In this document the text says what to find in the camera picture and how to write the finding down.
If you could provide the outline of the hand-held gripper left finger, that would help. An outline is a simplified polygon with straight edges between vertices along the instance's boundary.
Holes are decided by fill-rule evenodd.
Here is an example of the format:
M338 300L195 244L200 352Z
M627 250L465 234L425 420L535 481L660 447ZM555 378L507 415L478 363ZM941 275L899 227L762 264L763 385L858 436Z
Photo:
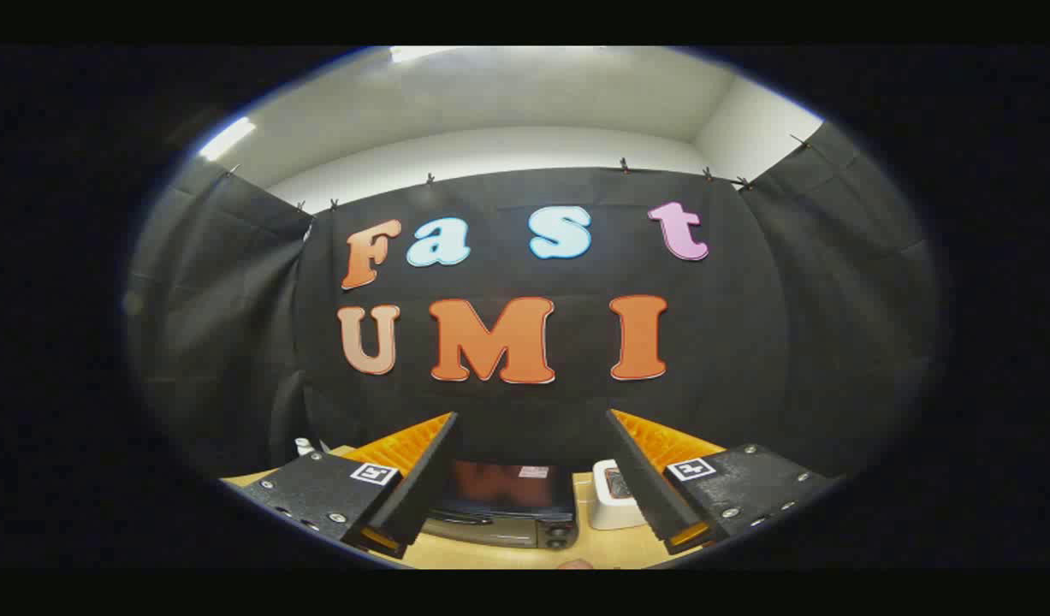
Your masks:
M343 453L306 446L284 465L226 484L326 541L400 559L442 495L459 448L460 416L450 411Z

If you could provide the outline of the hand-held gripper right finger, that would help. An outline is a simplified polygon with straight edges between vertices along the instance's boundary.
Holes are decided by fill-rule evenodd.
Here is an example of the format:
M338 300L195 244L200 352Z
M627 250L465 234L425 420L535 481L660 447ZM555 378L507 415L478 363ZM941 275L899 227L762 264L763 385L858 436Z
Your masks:
M760 444L724 448L617 409L607 410L606 430L624 483L672 556L755 533L842 481Z

